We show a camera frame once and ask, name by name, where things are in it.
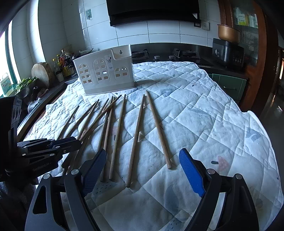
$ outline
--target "metal screw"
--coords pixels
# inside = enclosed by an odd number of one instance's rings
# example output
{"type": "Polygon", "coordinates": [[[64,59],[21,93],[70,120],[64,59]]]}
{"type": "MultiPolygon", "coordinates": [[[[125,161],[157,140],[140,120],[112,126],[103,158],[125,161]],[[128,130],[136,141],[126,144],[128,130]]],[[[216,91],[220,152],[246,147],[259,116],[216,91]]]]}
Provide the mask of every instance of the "metal screw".
{"type": "Polygon", "coordinates": [[[73,170],[71,171],[71,174],[72,174],[72,175],[76,175],[78,172],[79,172],[78,169],[73,169],[73,170]]]}
{"type": "Polygon", "coordinates": [[[44,179],[48,179],[49,177],[50,177],[50,174],[49,174],[49,173],[46,173],[46,174],[43,175],[43,178],[44,178],[44,179]]]}
{"type": "Polygon", "coordinates": [[[243,176],[242,176],[241,174],[237,173],[237,174],[236,174],[236,178],[239,179],[239,180],[241,180],[241,179],[243,178],[243,176]]]}
{"type": "Polygon", "coordinates": [[[213,168],[209,168],[209,169],[207,170],[207,172],[208,172],[210,175],[215,174],[215,170],[214,170],[213,168]]]}

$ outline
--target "cabinet handle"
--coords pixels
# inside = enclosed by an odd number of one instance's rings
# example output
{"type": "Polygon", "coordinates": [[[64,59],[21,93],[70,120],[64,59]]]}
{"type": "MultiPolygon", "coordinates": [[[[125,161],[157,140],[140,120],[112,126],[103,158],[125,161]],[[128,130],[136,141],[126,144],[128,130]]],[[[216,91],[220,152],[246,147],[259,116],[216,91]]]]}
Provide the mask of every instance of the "cabinet handle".
{"type": "Polygon", "coordinates": [[[225,88],[227,90],[237,90],[236,88],[228,88],[228,87],[225,87],[225,86],[223,86],[223,88],[225,88]]]}

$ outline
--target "green vegetable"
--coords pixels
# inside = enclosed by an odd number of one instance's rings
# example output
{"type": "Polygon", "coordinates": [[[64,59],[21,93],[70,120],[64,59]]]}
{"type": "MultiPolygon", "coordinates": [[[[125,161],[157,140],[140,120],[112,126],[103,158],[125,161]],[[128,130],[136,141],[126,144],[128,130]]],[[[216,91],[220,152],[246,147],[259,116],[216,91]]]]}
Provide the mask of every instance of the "green vegetable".
{"type": "Polygon", "coordinates": [[[34,82],[36,79],[37,77],[23,79],[22,82],[16,86],[17,93],[24,87],[28,86],[30,83],[34,82]]]}

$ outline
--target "black range hood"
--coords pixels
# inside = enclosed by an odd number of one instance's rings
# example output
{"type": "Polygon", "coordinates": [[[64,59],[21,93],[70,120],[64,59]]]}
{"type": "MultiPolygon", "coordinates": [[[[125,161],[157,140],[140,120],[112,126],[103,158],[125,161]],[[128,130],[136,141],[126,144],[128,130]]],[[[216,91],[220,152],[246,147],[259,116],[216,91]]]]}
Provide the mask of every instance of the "black range hood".
{"type": "Polygon", "coordinates": [[[111,26],[146,20],[176,20],[201,23],[198,0],[106,1],[111,26]]]}

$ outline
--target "white plastic basket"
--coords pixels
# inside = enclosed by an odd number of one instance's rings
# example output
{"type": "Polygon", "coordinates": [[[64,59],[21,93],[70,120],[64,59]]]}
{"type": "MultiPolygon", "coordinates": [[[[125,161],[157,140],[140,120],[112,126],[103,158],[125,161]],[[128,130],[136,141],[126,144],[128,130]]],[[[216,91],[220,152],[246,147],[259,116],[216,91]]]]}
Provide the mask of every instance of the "white plastic basket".
{"type": "Polygon", "coordinates": [[[74,64],[86,95],[135,87],[130,45],[84,55],[74,64]]]}

